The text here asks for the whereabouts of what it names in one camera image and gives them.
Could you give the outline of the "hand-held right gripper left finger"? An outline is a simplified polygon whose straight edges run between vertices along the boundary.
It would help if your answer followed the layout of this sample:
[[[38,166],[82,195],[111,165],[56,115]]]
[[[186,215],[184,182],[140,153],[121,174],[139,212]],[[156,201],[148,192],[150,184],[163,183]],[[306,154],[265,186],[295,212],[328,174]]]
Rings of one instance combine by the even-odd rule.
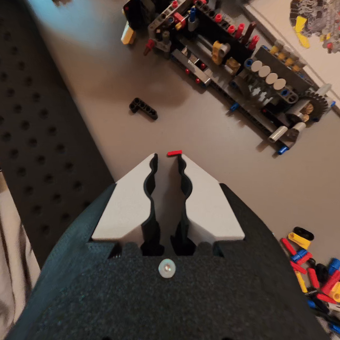
[[[159,242],[152,193],[158,155],[152,153],[116,182],[91,238],[94,241]]]

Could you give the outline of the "black angled lego beam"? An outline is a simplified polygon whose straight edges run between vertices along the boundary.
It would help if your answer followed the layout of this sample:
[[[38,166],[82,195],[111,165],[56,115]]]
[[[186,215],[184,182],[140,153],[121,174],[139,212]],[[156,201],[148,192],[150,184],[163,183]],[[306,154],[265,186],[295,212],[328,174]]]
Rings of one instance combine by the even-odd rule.
[[[144,114],[146,114],[148,117],[150,117],[153,120],[158,119],[157,111],[149,106],[145,101],[142,99],[136,97],[129,105],[129,109],[131,112],[136,113],[137,111],[142,111]]]

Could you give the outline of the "black perforated chair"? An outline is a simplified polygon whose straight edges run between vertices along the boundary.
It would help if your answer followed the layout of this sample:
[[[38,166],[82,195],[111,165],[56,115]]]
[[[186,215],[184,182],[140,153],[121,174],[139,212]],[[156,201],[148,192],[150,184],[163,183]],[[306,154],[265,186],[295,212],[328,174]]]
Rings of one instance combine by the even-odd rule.
[[[114,180],[24,1],[1,1],[1,170],[40,268]]]

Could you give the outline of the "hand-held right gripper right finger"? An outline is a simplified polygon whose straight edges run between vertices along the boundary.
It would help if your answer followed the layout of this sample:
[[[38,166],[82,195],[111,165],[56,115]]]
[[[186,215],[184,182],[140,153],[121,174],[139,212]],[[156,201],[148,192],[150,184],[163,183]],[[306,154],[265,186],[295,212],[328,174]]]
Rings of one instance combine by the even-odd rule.
[[[244,240],[245,233],[221,184],[188,156],[177,156],[181,190],[185,196],[173,246],[198,246],[202,242]]]

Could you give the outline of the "lego car chassis model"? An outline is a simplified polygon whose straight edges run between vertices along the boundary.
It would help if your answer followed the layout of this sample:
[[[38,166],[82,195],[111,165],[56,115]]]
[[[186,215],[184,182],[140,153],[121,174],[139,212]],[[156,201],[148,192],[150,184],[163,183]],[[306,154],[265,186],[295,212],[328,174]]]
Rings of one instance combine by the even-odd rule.
[[[316,88],[305,72],[307,62],[284,42],[261,45],[257,22],[236,25],[222,1],[127,1],[121,41],[133,44],[147,29],[144,56],[170,57],[203,90],[212,87],[277,146],[290,150],[307,126],[321,120],[336,102],[331,84]]]

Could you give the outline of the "person's beige trousers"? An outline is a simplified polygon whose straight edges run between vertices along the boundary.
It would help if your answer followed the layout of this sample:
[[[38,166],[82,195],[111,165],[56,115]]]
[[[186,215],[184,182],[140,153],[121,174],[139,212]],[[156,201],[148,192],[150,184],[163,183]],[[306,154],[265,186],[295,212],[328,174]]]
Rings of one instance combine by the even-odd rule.
[[[18,321],[40,268],[4,175],[0,173],[0,339]]]

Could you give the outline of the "lego instruction booklet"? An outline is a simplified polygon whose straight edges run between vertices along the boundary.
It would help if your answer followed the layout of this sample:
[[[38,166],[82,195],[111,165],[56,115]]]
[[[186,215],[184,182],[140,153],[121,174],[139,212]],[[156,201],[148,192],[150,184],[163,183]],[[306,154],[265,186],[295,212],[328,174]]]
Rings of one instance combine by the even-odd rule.
[[[245,1],[244,10],[270,40],[281,40],[302,57],[315,86],[330,83],[339,116],[339,1]]]

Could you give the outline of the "pile of mixed lego pins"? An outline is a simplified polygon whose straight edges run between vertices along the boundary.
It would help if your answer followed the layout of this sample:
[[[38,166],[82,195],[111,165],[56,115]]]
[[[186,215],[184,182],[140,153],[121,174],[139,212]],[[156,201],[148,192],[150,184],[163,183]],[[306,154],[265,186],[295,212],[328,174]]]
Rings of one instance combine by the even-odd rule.
[[[317,263],[309,248],[315,236],[296,226],[280,239],[307,303],[329,339],[340,339],[340,260]]]

